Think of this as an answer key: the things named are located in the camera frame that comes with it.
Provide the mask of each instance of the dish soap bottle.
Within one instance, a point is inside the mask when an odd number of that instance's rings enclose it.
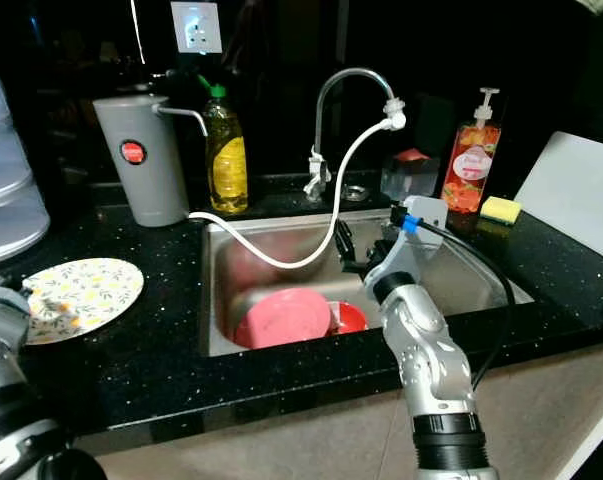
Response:
[[[206,168],[210,201],[220,212],[242,212],[248,207],[248,174],[241,125],[228,105],[225,87],[210,86],[202,76],[199,78],[212,97],[203,110],[208,129]]]
[[[441,198],[455,212],[470,213],[479,209],[501,135],[498,126],[486,123],[492,118],[490,97],[499,93],[499,90],[482,88],[481,92],[485,98],[483,105],[474,111],[476,122],[464,123],[459,127],[443,182]]]

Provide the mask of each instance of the faucet spray head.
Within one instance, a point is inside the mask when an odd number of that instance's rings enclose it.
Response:
[[[386,119],[388,120],[387,130],[396,131],[405,127],[407,119],[403,113],[403,107],[405,107],[405,103],[397,97],[390,98],[385,102],[383,112],[388,116]]]

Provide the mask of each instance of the white plate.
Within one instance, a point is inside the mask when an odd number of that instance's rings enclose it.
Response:
[[[116,258],[88,258],[56,265],[26,278],[32,319],[28,345],[78,337],[114,320],[134,303],[143,274]]]

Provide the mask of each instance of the wall socket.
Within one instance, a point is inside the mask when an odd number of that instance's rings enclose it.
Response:
[[[170,2],[181,53],[222,53],[216,3]]]

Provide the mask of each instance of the faucet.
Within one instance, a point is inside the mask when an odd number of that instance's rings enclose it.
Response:
[[[394,96],[392,92],[392,88],[388,84],[388,81],[379,75],[377,72],[370,70],[369,68],[346,68],[341,70],[330,78],[328,78],[321,90],[319,91],[319,98],[317,99],[317,116],[315,121],[315,131],[314,131],[314,145],[310,150],[310,158],[308,159],[310,162],[310,182],[303,187],[303,191],[306,193],[307,197],[311,201],[318,201],[321,194],[325,191],[326,184],[332,179],[332,175],[330,174],[330,170],[328,170],[327,162],[321,155],[321,126],[323,123],[323,102],[325,101],[325,97],[328,91],[340,80],[345,77],[349,77],[351,75],[361,75],[364,77],[371,78],[375,80],[381,88],[385,91],[388,96],[388,101],[386,103],[383,111],[388,115],[388,118],[394,119],[392,130],[398,130],[403,128],[405,125],[405,117],[403,116],[403,106],[404,103]],[[398,120],[397,114],[403,118],[403,122]]]

